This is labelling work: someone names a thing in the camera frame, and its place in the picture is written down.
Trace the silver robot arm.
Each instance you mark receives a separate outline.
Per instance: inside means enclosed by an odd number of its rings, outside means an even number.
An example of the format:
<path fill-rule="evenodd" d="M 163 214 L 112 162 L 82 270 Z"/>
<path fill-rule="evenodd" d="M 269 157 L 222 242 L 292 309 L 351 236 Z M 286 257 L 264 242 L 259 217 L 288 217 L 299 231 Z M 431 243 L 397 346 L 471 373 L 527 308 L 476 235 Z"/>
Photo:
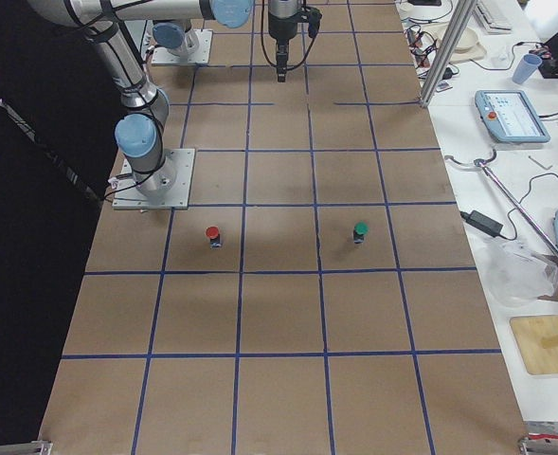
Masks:
<path fill-rule="evenodd" d="M 154 39 L 163 47 L 188 49 L 193 19 L 214 20 L 238 28 L 249 18 L 251 1 L 31 1 L 48 22 L 83 33 L 117 86 L 127 115 L 115 127 L 115 139 L 131 167 L 135 191 L 147 201 L 162 199 L 175 184 L 177 168 L 163 145 L 169 99 L 151 80 L 141 56 L 133 51 L 124 25 L 151 20 Z"/>
<path fill-rule="evenodd" d="M 201 12 L 209 20 L 225 27 L 238 28 L 249 18 L 252 1 L 203 1 Z M 308 37 L 315 41 L 320 30 L 322 13 L 305 1 L 263 1 L 261 3 L 260 33 L 267 32 L 275 40 L 275 59 L 271 60 L 264 50 L 263 56 L 269 66 L 276 70 L 277 81 L 285 82 L 287 74 L 298 69 L 302 63 L 289 64 L 289 46 L 300 25 L 308 27 Z M 170 54 L 186 58 L 199 48 L 199 40 L 191 20 L 165 20 L 153 23 L 153 38 Z"/>

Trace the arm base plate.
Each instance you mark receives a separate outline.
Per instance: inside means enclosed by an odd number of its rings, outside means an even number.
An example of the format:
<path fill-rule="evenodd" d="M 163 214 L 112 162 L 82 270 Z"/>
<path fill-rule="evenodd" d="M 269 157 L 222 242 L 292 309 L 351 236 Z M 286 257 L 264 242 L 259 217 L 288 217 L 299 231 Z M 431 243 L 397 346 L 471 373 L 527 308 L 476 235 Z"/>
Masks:
<path fill-rule="evenodd" d="M 153 29 L 156 48 L 153 65 L 205 65 L 208 63 L 213 32 L 191 28 L 184 31 L 173 24 L 157 24 Z"/>
<path fill-rule="evenodd" d="M 193 175 L 194 149 L 165 149 L 163 166 L 148 180 L 139 174 L 133 179 L 131 165 L 123 159 L 116 193 L 111 195 L 114 209 L 187 209 Z"/>

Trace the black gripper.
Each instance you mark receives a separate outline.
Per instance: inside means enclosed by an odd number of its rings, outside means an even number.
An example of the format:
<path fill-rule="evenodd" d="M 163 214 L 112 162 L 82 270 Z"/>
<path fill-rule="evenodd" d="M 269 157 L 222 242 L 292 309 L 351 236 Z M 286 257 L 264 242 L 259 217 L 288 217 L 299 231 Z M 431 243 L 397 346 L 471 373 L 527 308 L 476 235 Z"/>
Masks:
<path fill-rule="evenodd" d="M 298 0 L 270 0 L 268 11 L 268 30 L 276 41 L 277 81 L 285 82 L 289 59 L 289 41 L 297 34 L 298 18 L 302 2 Z"/>

